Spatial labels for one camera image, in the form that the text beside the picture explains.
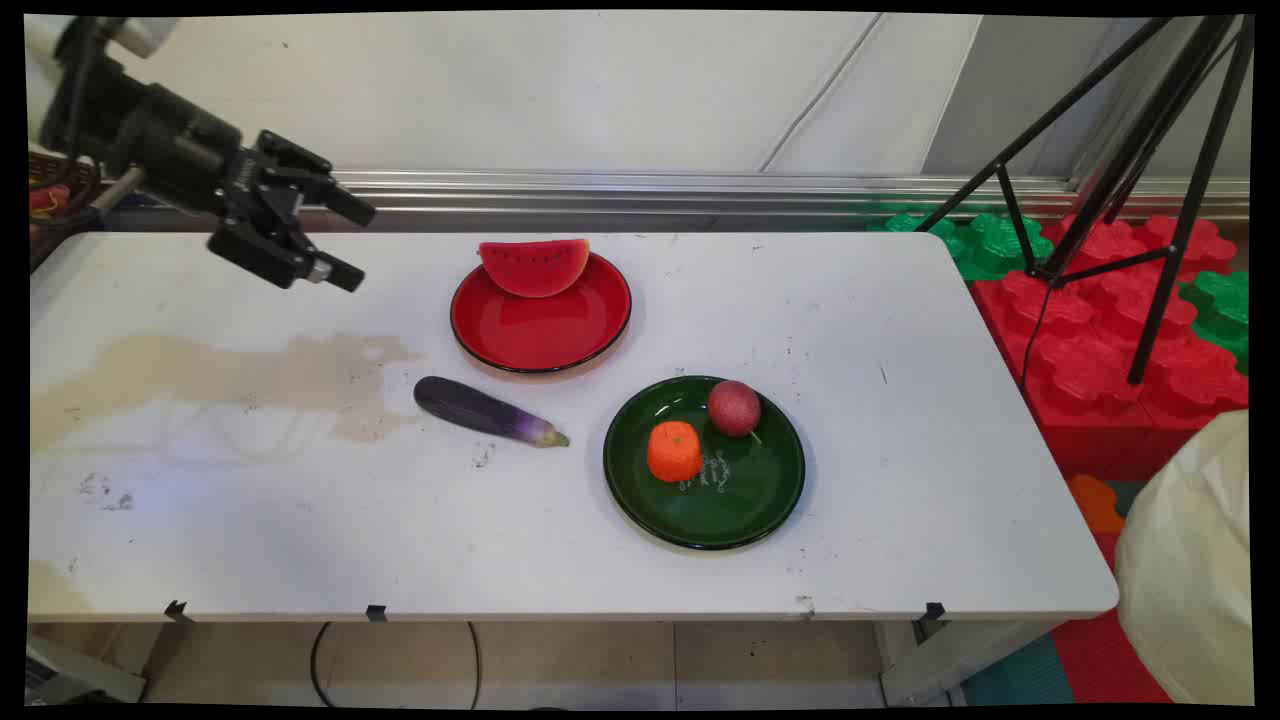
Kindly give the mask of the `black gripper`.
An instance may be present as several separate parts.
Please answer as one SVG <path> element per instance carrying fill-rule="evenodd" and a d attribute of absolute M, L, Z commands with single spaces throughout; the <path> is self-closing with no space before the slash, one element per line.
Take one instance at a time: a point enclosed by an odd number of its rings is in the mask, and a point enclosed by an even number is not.
<path fill-rule="evenodd" d="M 320 205 L 357 225 L 376 215 L 349 192 L 333 164 L 270 131 L 244 145 L 239 129 L 161 85 L 142 83 L 108 55 L 118 44 L 151 55 L 173 19 L 44 18 L 40 22 L 40 143 L 61 154 L 42 188 L 72 186 L 81 161 L 90 179 L 46 229 L 87 225 L 119 197 L 142 192 L 180 210 L 218 219 L 207 250 L 288 290 L 297 281 L 355 292 L 365 270 L 319 250 L 298 211 Z"/>

